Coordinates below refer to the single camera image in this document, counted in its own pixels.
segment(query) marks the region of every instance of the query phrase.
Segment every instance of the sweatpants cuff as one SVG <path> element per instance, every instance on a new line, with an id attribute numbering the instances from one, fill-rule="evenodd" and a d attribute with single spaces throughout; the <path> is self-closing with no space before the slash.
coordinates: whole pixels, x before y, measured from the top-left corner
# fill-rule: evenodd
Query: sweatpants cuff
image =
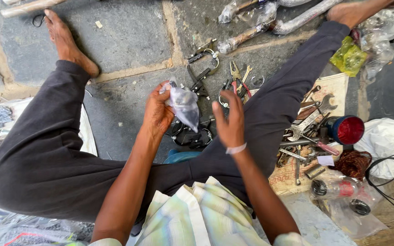
<path id="1" fill-rule="evenodd" d="M 71 74 L 80 75 L 86 79 L 86 82 L 91 78 L 91 76 L 83 68 L 67 60 L 58 60 L 56 62 L 56 71 L 64 71 Z"/>
<path id="2" fill-rule="evenodd" d="M 350 33 L 351 29 L 347 25 L 338 23 L 336 21 L 325 21 L 317 32 L 318 35 L 334 36 L 341 40 L 343 40 Z"/>

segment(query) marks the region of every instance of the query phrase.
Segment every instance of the bracelet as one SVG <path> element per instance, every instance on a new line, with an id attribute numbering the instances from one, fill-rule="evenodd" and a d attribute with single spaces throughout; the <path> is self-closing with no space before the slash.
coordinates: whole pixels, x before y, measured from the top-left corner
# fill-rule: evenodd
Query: bracelet
<path id="1" fill-rule="evenodd" d="M 247 143 L 238 146 L 238 147 L 233 147 L 233 148 L 226 148 L 226 154 L 236 154 L 236 153 L 240 153 L 241 151 L 243 151 L 247 146 Z"/>

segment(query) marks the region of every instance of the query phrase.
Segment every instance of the dark gray sweatpants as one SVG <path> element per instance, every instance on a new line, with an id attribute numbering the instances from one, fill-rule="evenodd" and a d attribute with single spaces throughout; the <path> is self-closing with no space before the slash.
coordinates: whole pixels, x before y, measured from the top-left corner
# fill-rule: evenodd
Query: dark gray sweatpants
<path id="1" fill-rule="evenodd" d="M 349 31 L 346 25 L 325 22 L 244 105 L 246 141 L 265 176 L 275 168 L 283 132 L 296 118 L 303 95 Z M 0 208 L 93 222 L 126 162 L 80 152 L 80 108 L 90 78 L 69 61 L 56 65 L 0 146 Z M 132 234 L 140 231 L 156 190 L 172 196 L 183 184 L 205 182 L 209 176 L 250 205 L 241 175 L 225 151 L 216 138 L 195 159 L 153 164 Z"/>

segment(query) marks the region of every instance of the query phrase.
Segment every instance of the foot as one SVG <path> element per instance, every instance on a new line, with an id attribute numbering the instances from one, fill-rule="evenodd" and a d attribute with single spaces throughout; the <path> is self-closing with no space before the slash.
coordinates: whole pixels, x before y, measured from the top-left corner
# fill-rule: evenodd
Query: foot
<path id="1" fill-rule="evenodd" d="M 394 4 L 394 0 L 366 0 L 364 2 L 340 3 L 329 10 L 327 19 L 345 24 L 350 29 L 353 29 L 381 9 L 392 4 Z"/>
<path id="2" fill-rule="evenodd" d="M 98 66 L 77 47 L 68 26 L 49 9 L 45 9 L 45 22 L 49 38 L 57 47 L 59 59 L 73 62 L 82 67 L 92 78 L 99 74 Z"/>

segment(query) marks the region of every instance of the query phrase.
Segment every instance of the man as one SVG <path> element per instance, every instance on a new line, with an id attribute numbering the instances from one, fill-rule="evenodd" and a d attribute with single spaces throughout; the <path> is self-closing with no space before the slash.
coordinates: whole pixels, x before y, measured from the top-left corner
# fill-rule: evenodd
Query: man
<path id="1" fill-rule="evenodd" d="M 0 146 L 0 208 L 95 221 L 95 244 L 124 245 L 142 228 L 137 245 L 265 245 L 251 226 L 253 208 L 271 243 L 302 242 L 267 180 L 281 136 L 344 37 L 393 2 L 334 6 L 328 22 L 247 104 L 222 92 L 228 119 L 213 103 L 218 137 L 197 158 L 166 165 L 152 164 L 173 119 L 164 105 L 169 91 L 159 94 L 162 84 L 147 100 L 127 161 L 79 151 L 84 88 L 99 70 L 56 13 L 45 10 L 60 60 Z"/>

